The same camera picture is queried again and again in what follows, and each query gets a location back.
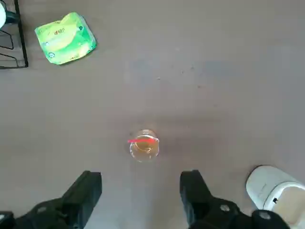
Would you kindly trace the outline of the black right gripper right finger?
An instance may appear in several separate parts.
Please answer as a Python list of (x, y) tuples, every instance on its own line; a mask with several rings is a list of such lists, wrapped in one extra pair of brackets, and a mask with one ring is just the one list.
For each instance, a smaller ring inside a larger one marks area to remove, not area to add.
[(190, 229), (288, 229), (276, 213), (255, 210), (250, 216), (229, 200), (214, 197), (198, 170), (180, 175), (180, 195)]

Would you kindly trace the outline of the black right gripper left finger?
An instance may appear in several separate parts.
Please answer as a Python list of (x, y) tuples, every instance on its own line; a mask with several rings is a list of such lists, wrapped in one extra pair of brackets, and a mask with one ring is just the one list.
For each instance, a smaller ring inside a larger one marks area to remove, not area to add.
[(100, 172), (84, 171), (60, 198), (41, 202), (21, 217), (0, 212), (2, 229), (83, 229), (102, 194)]

